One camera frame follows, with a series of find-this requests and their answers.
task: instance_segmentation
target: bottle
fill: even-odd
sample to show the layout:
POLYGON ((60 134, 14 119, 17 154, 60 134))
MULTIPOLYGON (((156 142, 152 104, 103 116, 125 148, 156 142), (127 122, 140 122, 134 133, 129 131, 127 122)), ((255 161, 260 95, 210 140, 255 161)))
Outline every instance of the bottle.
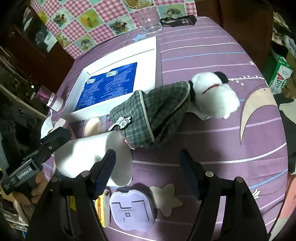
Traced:
POLYGON ((59 111, 64 104, 64 100, 62 98, 58 97, 55 93, 51 92, 43 85, 40 87, 36 98, 41 100, 44 104, 46 104, 54 111, 59 111))

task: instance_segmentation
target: white box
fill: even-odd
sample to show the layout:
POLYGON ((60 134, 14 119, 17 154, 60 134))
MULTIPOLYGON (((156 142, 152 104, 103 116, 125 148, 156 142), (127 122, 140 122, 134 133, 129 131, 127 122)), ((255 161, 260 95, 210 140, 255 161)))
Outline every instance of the white box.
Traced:
POLYGON ((110 114, 114 107, 126 101, 133 92, 75 111, 84 84, 92 76, 107 73, 114 68, 135 62, 137 62, 137 69, 133 92, 142 90, 147 93, 162 85, 162 79, 159 79, 161 69, 160 74, 156 74, 157 51, 156 36, 154 36, 120 48, 85 67, 65 104, 63 118, 69 122, 75 122, 110 114))

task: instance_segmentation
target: purple tablecloth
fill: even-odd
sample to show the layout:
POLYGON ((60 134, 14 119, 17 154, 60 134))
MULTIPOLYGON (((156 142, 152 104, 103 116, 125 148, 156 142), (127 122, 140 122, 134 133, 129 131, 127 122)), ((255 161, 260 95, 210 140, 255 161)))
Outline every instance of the purple tablecloth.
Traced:
MULTIPOLYGON (((95 60, 134 42, 141 29, 128 32, 98 45, 75 61, 57 95, 67 99, 81 70, 95 60)), ((139 148, 133 154, 133 180, 121 191, 138 189, 149 194, 149 187, 175 186, 175 197, 184 205, 173 208, 165 218, 158 211, 154 226, 147 232, 123 231, 112 220, 106 234, 115 240, 186 240, 199 208, 178 165, 178 153, 186 148, 206 170, 217 176, 234 179, 241 176, 254 193, 270 230, 283 203, 287 182, 287 149, 279 111, 274 105, 264 105, 254 111, 240 142, 240 123, 243 104, 257 89, 265 88, 265 80, 243 48, 219 25, 199 17, 195 26, 164 28, 155 34, 161 53, 163 84, 190 80, 198 72, 221 71, 230 78, 229 85, 237 93, 241 107, 226 120, 201 121, 188 113, 179 130, 162 150, 139 148)), ((53 114, 53 121, 62 112, 53 114)), ((81 137, 81 128, 76 132, 81 137)), ((44 170, 50 176, 53 158, 44 170)), ((221 198, 220 206, 225 199, 221 198)), ((224 207, 220 207, 215 234, 221 228, 224 207)))

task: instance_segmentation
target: human hand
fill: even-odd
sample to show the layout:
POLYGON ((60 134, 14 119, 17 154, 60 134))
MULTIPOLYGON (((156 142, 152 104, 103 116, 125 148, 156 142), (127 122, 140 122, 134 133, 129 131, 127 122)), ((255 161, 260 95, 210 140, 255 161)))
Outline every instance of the human hand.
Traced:
MULTIPOLYGON (((33 196, 31 199, 32 203, 38 203, 43 191, 45 190, 45 188, 48 184, 48 181, 46 180, 43 171, 39 172, 36 175, 35 181, 38 184, 38 186, 31 191, 31 194, 33 196)), ((26 205, 26 206, 30 205, 29 199, 24 194, 22 194, 20 192, 13 192, 12 195, 15 198, 15 200, 18 201, 19 203, 26 205)))

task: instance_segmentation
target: dog's black ear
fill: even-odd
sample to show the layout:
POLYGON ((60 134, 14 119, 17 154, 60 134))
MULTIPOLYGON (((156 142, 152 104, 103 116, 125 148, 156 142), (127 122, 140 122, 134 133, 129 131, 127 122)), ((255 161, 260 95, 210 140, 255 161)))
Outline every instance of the dog's black ear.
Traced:
POLYGON ((195 100, 195 92, 193 89, 193 83, 192 81, 188 81, 188 83, 190 84, 190 101, 194 101, 195 100))
POLYGON ((220 80, 222 81, 223 84, 227 84, 229 82, 226 74, 224 74, 220 71, 214 72, 214 74, 220 78, 220 80))

